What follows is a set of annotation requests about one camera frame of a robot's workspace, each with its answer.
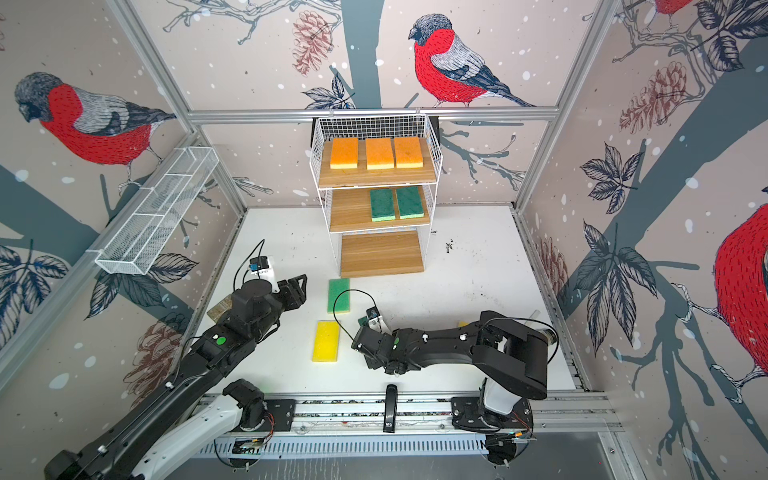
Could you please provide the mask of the orange sponge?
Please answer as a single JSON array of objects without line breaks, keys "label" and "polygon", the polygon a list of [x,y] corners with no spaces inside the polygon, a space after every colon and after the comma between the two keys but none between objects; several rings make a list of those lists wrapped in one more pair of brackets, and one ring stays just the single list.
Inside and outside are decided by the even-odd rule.
[{"label": "orange sponge", "polygon": [[395,165],[398,169],[422,168],[423,154],[420,137],[397,137],[394,139]]},{"label": "orange sponge", "polygon": [[392,140],[390,138],[368,138],[365,140],[366,168],[368,170],[389,170],[395,168]]},{"label": "orange sponge", "polygon": [[358,138],[334,138],[331,143],[330,168],[332,170],[356,169],[358,151]]}]

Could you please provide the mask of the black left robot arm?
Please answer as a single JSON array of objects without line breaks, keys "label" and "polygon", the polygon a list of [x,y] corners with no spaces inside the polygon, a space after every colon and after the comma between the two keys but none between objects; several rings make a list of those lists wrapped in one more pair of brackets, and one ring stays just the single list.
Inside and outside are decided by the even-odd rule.
[{"label": "black left robot arm", "polygon": [[231,307],[195,339],[176,370],[114,427],[78,452],[48,462],[46,479],[138,479],[136,468],[161,436],[279,327],[283,313],[307,297],[305,274],[272,285],[252,279],[234,290]]}]

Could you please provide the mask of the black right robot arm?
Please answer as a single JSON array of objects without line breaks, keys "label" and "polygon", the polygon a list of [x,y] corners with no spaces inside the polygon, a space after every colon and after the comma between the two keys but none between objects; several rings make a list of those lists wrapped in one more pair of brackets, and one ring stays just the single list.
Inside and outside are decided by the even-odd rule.
[{"label": "black right robot arm", "polygon": [[473,433],[515,430],[533,434],[530,402],[547,398],[548,365],[559,346],[550,325],[485,310],[472,323],[425,331],[399,328],[391,333],[360,325],[351,348],[371,370],[403,375],[436,365],[470,365],[485,375],[477,397],[451,399],[452,425]]}]

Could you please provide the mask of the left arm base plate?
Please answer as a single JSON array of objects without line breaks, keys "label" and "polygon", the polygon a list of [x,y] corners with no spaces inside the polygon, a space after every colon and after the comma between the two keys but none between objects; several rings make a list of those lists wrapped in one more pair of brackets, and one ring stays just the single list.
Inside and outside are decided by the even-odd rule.
[{"label": "left arm base plate", "polygon": [[258,400],[242,410],[238,429],[244,432],[288,432],[297,402],[294,399]]}]

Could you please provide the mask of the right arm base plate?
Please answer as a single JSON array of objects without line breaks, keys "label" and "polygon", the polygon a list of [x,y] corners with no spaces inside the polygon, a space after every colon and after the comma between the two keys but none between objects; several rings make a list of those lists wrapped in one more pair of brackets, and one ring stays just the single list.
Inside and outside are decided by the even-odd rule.
[{"label": "right arm base plate", "polygon": [[451,415],[455,429],[493,434],[503,430],[531,430],[533,411],[527,399],[518,400],[508,414],[495,413],[483,406],[479,396],[452,397]]}]

